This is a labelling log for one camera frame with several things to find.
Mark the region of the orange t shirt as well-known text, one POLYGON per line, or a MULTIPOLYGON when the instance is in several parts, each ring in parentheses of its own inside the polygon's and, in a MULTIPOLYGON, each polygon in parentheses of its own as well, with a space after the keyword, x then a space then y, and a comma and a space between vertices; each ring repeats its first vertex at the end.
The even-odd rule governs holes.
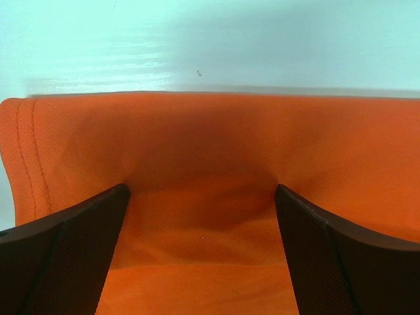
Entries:
POLYGON ((1 157, 24 224, 116 184, 131 200, 98 314, 296 314, 283 184, 419 240, 419 102, 244 94, 10 98, 1 157))

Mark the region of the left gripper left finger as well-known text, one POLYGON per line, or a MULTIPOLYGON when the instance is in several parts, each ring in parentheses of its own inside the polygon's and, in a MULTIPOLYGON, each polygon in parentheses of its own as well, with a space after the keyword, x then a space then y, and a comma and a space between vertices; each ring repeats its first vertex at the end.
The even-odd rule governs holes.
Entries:
POLYGON ((130 195, 118 184, 1 231, 1 313, 95 314, 130 195))

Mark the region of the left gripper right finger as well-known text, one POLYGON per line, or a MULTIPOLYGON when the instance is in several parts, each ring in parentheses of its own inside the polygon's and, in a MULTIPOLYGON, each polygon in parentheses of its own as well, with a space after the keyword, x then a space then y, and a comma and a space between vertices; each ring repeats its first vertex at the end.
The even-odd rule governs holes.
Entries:
POLYGON ((299 314, 418 314, 419 244, 382 234, 304 199, 275 193, 299 314))

